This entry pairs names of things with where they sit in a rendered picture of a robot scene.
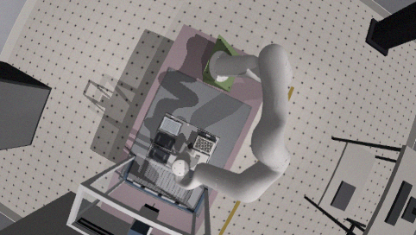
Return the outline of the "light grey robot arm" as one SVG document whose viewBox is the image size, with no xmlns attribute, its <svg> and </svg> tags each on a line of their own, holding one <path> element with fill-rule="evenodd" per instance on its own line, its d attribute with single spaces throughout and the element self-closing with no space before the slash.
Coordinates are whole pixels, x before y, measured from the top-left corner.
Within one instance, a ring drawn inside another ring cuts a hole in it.
<svg viewBox="0 0 416 235">
<path fill-rule="evenodd" d="M 205 162 L 197 165 L 200 156 L 193 157 L 185 151 L 177 155 L 172 171 L 175 183 L 184 189 L 194 189 L 203 183 L 235 200 L 249 203 L 257 200 L 289 165 L 291 156 L 284 143 L 284 131 L 288 120 L 287 86 L 293 80 L 293 71 L 286 50 L 278 44 L 267 45 L 258 57 L 226 55 L 224 51 L 217 51 L 210 59 L 209 70 L 215 81 L 238 77 L 262 84 L 262 115 L 251 137 L 252 153 L 259 161 L 238 174 Z M 194 171 L 192 179 L 189 169 Z"/>
</svg>

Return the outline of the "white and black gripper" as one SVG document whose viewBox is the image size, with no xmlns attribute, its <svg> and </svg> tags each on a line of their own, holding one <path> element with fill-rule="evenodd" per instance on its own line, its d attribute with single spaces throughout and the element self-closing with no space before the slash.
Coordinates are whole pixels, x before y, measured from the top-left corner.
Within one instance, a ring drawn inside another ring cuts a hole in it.
<svg viewBox="0 0 416 235">
<path fill-rule="evenodd" d="M 183 150 L 184 152 L 186 151 L 189 155 L 191 154 L 191 152 L 192 152 L 192 143 L 190 143 L 190 144 L 188 144 L 187 146 L 185 146 L 185 148 L 184 148 L 184 150 Z"/>
</svg>

